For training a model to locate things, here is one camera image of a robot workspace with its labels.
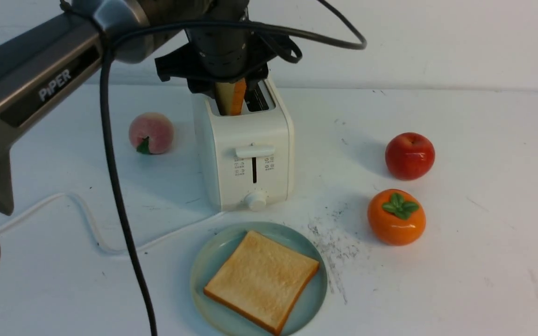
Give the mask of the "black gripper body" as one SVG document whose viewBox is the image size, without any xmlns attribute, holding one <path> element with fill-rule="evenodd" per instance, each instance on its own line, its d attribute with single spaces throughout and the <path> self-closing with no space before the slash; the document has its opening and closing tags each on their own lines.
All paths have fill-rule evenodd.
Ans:
<svg viewBox="0 0 538 336">
<path fill-rule="evenodd" d="M 181 21 L 248 21 L 247 0 L 157 0 L 155 25 Z M 192 93 L 215 94 L 215 83 L 245 80 L 247 90 L 269 73 L 276 57 L 289 63 L 302 59 L 301 49 L 288 36 L 254 32 L 249 28 L 186 28 L 188 42 L 155 59 L 162 82 L 185 78 Z"/>
</svg>

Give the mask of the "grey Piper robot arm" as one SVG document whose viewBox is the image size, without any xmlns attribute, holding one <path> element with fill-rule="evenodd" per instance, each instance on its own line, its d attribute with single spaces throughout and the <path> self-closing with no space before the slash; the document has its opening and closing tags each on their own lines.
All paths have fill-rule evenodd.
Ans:
<svg viewBox="0 0 538 336">
<path fill-rule="evenodd" d="M 0 45 L 0 213 L 14 210 L 12 145 L 102 66 L 122 35 L 184 21 L 248 20 L 247 0 L 63 0 L 62 13 Z M 188 44 L 156 60 L 162 81 L 192 93 L 244 78 L 252 90 L 275 57 L 302 53 L 284 34 L 250 28 L 186 28 Z"/>
</svg>

